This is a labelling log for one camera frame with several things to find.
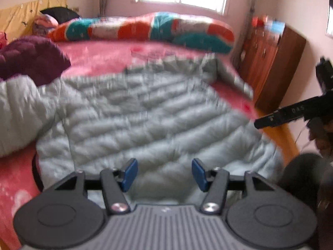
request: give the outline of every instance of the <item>wooden wardrobe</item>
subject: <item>wooden wardrobe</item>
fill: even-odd
[[[271,113],[280,107],[305,44],[306,39],[288,26],[282,36],[263,28],[252,32],[239,74],[253,88],[258,109]]]

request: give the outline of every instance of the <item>red object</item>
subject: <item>red object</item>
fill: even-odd
[[[8,44],[5,32],[0,32],[0,50]]]
[[[203,51],[151,41],[76,41],[61,42],[58,46],[68,55],[72,64],[62,73],[62,76],[98,76],[119,73],[127,66],[143,65],[149,60],[165,56],[194,58],[205,54]],[[237,74],[229,56],[218,54],[218,57],[229,71]],[[253,103],[240,92],[221,81],[216,81],[211,86],[233,108],[240,110],[251,119],[257,118]],[[20,247],[13,228],[15,212],[39,193],[31,171],[31,161],[35,152],[35,144],[31,144],[11,156],[0,159],[0,238],[10,250]]]
[[[252,18],[252,26],[254,28],[256,28],[256,27],[263,27],[263,26],[265,26],[265,23],[264,23],[264,21],[262,19],[259,19],[258,17],[253,17]]]

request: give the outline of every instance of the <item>cable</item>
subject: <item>cable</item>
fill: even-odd
[[[306,129],[306,125],[301,129],[301,131],[299,132],[297,138],[296,138],[296,141],[295,141],[295,144],[297,143],[297,140],[299,139],[299,137],[301,136],[302,132]]]

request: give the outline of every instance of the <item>metal screw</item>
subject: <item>metal screw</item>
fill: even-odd
[[[203,210],[207,212],[216,212],[220,208],[216,203],[206,203],[203,205]]]
[[[115,212],[124,212],[128,209],[128,205],[125,203],[115,203],[111,206],[111,209]]]

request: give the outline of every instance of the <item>orange and teal blanket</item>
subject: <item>orange and teal blanket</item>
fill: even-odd
[[[54,42],[89,39],[167,41],[188,48],[227,54],[234,45],[231,27],[194,15],[156,12],[139,17],[74,19],[48,34]]]

